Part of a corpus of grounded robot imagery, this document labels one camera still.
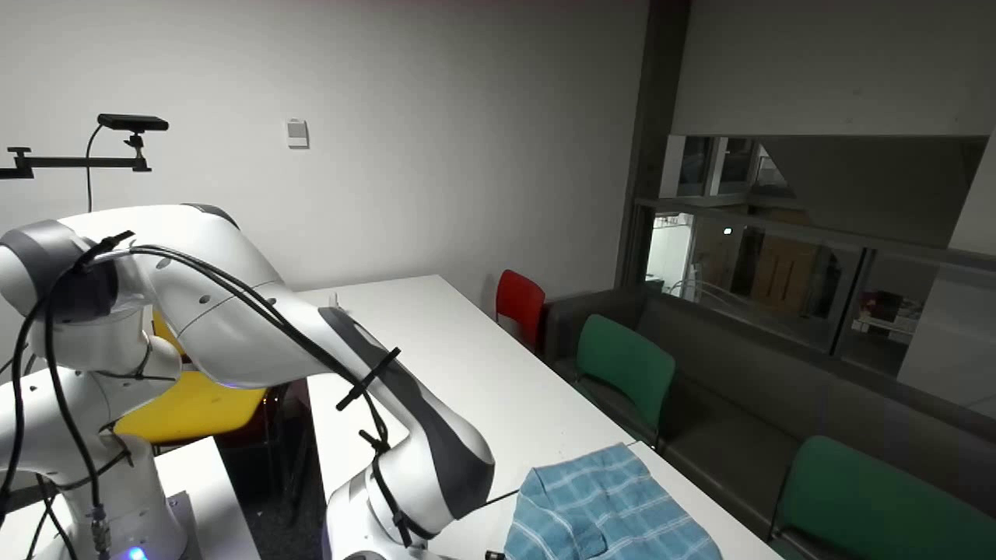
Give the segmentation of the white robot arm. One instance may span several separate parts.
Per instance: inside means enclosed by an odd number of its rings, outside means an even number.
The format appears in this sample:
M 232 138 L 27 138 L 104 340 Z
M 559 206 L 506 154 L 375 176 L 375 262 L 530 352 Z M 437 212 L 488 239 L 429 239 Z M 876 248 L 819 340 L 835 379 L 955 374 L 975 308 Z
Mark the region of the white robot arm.
M 328 511 L 331 557 L 398 557 L 487 505 L 487 439 L 340 308 L 317 308 L 223 212 L 131 206 L 10 229 L 4 299 L 22 315 L 15 350 L 39 370 L 4 387 L 4 467 L 67 490 L 80 525 L 71 560 L 180 560 L 186 535 L 166 505 L 154 451 L 119 435 L 119 413 L 192 368 L 223 387 L 282 387 L 336 374 L 379 427 L 375 461 Z

